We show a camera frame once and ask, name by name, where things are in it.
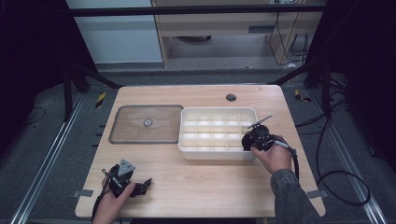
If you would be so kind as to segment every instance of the wooden table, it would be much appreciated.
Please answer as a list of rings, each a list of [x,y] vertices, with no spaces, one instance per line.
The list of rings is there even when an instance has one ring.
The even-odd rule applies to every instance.
[[[236,101],[226,95],[233,93]],[[80,197],[76,208],[79,217],[90,217],[104,178],[109,170],[125,159],[132,163],[133,181],[153,182],[145,196],[131,198],[121,217],[274,217],[274,194],[271,175],[254,161],[188,161],[181,157],[177,144],[111,144],[108,141],[118,109],[124,105],[182,105],[183,107],[251,107],[257,118],[265,121],[271,133],[282,134],[297,149],[300,183],[305,191],[317,186],[294,127],[289,108],[279,86],[140,86],[121,88],[103,137],[97,148],[84,189],[91,197]],[[320,198],[311,200],[319,214],[325,214]]]

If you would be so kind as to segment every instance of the gray sleeve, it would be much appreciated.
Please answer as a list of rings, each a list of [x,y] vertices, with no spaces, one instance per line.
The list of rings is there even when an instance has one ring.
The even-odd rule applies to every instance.
[[[271,189],[276,197],[276,223],[324,223],[293,171],[285,169],[273,173]]]

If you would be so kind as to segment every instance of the white compartment organizer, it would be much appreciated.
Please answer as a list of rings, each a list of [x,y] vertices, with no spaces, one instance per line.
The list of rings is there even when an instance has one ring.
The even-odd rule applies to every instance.
[[[252,108],[184,108],[181,112],[178,147],[186,160],[246,160],[242,137],[257,122]]]

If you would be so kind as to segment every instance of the floor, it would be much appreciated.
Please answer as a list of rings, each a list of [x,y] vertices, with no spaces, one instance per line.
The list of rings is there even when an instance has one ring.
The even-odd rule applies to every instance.
[[[294,53],[298,53],[302,43],[301,38],[297,39]],[[106,71],[102,75],[125,85],[265,84],[303,63],[299,56],[295,56],[295,60],[278,65],[263,35],[212,36],[206,41],[201,37],[175,37],[166,67],[138,68],[127,73]],[[296,124],[321,113],[320,87],[306,90],[304,76],[301,74],[282,86]],[[27,220],[27,223],[89,222],[75,216],[78,199],[71,195],[83,187],[117,90],[94,79],[88,80],[92,85],[88,93],[74,91],[78,113],[72,123],[63,123],[62,86],[37,95],[35,109],[10,145],[13,153],[0,171],[3,181],[0,185],[0,223],[9,223],[13,217]],[[297,100],[295,90],[312,102]],[[104,103],[101,108],[95,108],[98,95],[104,91]],[[339,102],[343,96],[335,94],[333,99]],[[316,177],[318,131],[322,127],[323,120],[298,129]],[[59,138],[60,130],[65,139]],[[347,104],[334,108],[332,123],[318,148],[326,149],[320,151],[318,161],[322,173],[334,169],[352,171],[365,179],[373,196],[364,206],[342,203],[332,195],[324,198],[326,223],[396,223],[393,212],[396,211],[396,175],[385,160],[370,156],[364,135],[348,113]],[[348,176],[333,176],[327,183],[343,198],[354,202],[364,200],[367,193],[359,181]],[[268,222],[274,223],[274,220],[269,218]]]

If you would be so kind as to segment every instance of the white cabinet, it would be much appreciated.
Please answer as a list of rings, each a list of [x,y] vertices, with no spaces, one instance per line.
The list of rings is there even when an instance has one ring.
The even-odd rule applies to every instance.
[[[151,7],[149,0],[66,0],[70,8]],[[95,64],[162,63],[153,16],[75,17]]]

